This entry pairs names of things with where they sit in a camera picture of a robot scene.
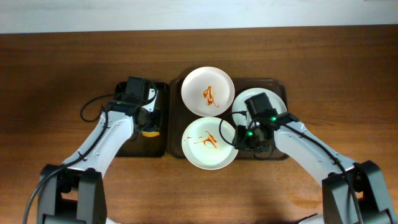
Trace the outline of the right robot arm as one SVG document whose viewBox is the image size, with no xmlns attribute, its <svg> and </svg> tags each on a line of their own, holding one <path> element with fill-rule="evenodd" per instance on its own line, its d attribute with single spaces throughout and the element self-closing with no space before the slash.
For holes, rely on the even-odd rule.
<svg viewBox="0 0 398 224">
<path fill-rule="evenodd" d="M 241 151 L 278 149 L 303 167 L 321 186 L 323 212 L 300 223 L 397 223 L 382 170 L 373 161 L 358 163 L 313 135 L 288 111 L 278 113 L 265 93 L 236 100 L 233 145 Z"/>
</svg>

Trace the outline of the white plate bottom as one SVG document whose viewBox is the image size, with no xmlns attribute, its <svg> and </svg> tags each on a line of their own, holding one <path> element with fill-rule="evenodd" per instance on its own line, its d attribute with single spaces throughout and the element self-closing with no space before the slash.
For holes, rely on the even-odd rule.
<svg viewBox="0 0 398 224">
<path fill-rule="evenodd" d="M 230 145 L 235 129 L 217 117 L 194 120 L 182 134 L 184 156 L 196 167 L 217 170 L 232 163 L 238 150 Z"/>
</svg>

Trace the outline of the white plate top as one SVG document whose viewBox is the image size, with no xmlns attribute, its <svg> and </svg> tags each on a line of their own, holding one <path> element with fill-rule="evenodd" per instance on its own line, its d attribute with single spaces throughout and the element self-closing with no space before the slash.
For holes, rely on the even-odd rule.
<svg viewBox="0 0 398 224">
<path fill-rule="evenodd" d="M 184 105 L 194 114 L 218 116 L 231 105 L 235 87 L 230 76 L 216 67 L 200 67 L 191 71 L 182 82 Z"/>
</svg>

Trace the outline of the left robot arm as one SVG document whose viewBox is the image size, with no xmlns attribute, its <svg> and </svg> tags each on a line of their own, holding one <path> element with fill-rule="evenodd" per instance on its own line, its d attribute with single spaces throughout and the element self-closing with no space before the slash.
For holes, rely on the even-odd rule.
<svg viewBox="0 0 398 224">
<path fill-rule="evenodd" d="M 101 106 L 97 123 L 84 143 L 60 165 L 47 164 L 33 191 L 37 223 L 112 223 L 108 217 L 103 178 L 126 141 L 144 132 L 159 132 L 166 110 L 168 85 L 129 77 L 118 83 L 111 100 Z"/>
</svg>

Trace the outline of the pale blue plate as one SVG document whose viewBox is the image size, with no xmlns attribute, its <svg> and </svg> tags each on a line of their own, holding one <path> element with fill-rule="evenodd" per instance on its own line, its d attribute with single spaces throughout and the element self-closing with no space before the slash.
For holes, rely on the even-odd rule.
<svg viewBox="0 0 398 224">
<path fill-rule="evenodd" d="M 232 112 L 236 111 L 247 111 L 245 101 L 252 96 L 258 95 L 260 93 L 265 93 L 272 105 L 273 108 L 276 109 L 278 114 L 284 113 L 287 111 L 287 107 L 285 103 L 282 101 L 282 98 L 279 97 L 276 93 L 267 90 L 265 88 L 250 88 L 241 92 L 235 99 L 232 105 Z M 233 121 L 235 125 L 243 125 L 247 126 L 251 122 L 251 117 L 249 113 L 246 116 L 241 114 L 233 114 Z"/>
</svg>

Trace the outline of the white plate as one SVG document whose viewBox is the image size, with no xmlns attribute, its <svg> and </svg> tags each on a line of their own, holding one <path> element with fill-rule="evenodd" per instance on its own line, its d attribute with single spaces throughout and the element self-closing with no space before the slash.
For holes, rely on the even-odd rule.
<svg viewBox="0 0 398 224">
<path fill-rule="evenodd" d="M 235 87 L 230 76 L 216 67 L 200 67 L 191 71 L 182 82 L 184 105 L 194 114 L 218 116 L 231 105 Z"/>
<path fill-rule="evenodd" d="M 232 163 L 238 150 L 230 145 L 235 129 L 217 117 L 194 120 L 182 134 L 184 156 L 196 167 L 217 170 Z"/>
</svg>

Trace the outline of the green and orange sponge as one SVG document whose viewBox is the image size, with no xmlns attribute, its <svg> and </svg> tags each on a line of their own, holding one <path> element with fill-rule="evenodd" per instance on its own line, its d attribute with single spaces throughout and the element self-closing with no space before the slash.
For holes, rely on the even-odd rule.
<svg viewBox="0 0 398 224">
<path fill-rule="evenodd" d="M 144 136 L 145 138 L 154 138 L 156 136 L 159 136 L 160 133 L 158 131 L 151 131 L 151 132 L 143 131 L 141 132 L 141 135 Z"/>
</svg>

